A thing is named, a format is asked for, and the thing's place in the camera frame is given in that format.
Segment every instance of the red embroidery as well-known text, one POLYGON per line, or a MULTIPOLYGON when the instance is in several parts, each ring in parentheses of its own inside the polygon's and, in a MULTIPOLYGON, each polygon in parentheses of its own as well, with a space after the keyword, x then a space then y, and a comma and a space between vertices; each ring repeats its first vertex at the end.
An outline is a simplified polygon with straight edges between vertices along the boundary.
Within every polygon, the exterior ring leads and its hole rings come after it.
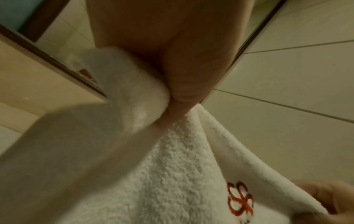
POLYGON ((242 215, 244 212, 246 213, 250 213, 251 216, 253 215, 253 197, 250 193, 248 193, 247 187, 244 183, 242 182, 238 182, 236 184, 236 189, 240 195, 240 198, 235 197, 230 188, 235 188, 235 185, 232 183, 228 183, 228 192, 229 192, 229 200, 228 200, 228 204, 229 204, 229 209, 231 211, 232 214, 236 215, 236 216, 240 216, 242 215), (246 190, 246 195, 243 195, 240 187, 244 187, 244 189, 246 190), (248 200, 251 200, 252 204, 251 206, 248 204, 248 200), (241 204, 241 208, 238 210, 235 210, 232 206, 231 206, 231 201, 236 201, 238 203, 241 204))

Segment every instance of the white towel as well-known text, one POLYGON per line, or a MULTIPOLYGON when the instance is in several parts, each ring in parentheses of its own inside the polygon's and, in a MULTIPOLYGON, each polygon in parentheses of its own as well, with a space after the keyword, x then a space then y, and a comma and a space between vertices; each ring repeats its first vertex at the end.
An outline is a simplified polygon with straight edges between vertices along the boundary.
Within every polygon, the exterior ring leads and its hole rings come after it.
POLYGON ((326 213, 201 105, 168 130, 154 125, 168 89, 124 51, 91 50, 73 66, 110 102, 46 115, 0 157, 0 223, 288 224, 326 213))

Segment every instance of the hand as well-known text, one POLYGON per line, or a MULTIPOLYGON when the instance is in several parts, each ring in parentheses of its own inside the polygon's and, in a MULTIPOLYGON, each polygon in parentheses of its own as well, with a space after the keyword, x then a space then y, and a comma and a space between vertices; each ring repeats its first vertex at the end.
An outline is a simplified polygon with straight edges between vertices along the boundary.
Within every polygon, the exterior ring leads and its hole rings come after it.
POLYGON ((328 210, 329 215, 298 214, 294 224, 353 224, 354 187, 343 182, 295 182, 328 210))
POLYGON ((151 63, 171 91, 171 123, 202 101, 233 62, 255 0, 88 0, 95 44, 151 63))

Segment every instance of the terry cloth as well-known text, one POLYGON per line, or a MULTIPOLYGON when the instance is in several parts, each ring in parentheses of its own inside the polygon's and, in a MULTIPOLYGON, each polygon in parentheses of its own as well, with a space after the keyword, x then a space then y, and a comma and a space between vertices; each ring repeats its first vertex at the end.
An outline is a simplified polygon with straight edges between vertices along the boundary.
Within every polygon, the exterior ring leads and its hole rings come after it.
POLYGON ((109 101, 45 115, 0 157, 0 223, 288 224, 326 213, 201 105, 155 125, 169 90, 123 50, 90 50, 72 67, 109 101))

